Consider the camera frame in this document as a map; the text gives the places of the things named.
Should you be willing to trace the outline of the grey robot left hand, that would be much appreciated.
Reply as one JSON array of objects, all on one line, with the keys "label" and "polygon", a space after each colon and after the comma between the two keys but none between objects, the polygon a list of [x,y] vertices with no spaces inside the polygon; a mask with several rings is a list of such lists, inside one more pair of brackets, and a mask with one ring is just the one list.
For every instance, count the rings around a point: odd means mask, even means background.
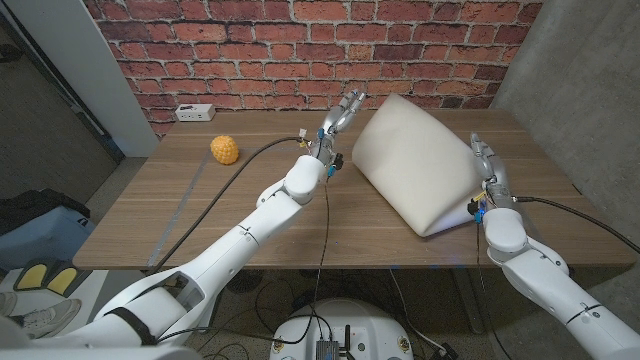
[{"label": "grey robot left hand", "polygon": [[327,113],[320,128],[317,130],[317,138],[311,144],[311,155],[323,165],[328,165],[333,158],[333,145],[338,134],[345,132],[362,103],[366,94],[358,90],[346,93],[340,102]]}]

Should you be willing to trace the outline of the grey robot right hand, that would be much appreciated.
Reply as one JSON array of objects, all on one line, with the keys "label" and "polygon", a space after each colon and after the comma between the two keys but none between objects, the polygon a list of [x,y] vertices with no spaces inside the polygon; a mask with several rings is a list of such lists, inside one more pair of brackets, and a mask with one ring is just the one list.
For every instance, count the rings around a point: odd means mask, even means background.
[{"label": "grey robot right hand", "polygon": [[502,159],[475,132],[470,135],[470,147],[476,172],[482,179],[488,198],[497,208],[514,210],[506,166]]}]

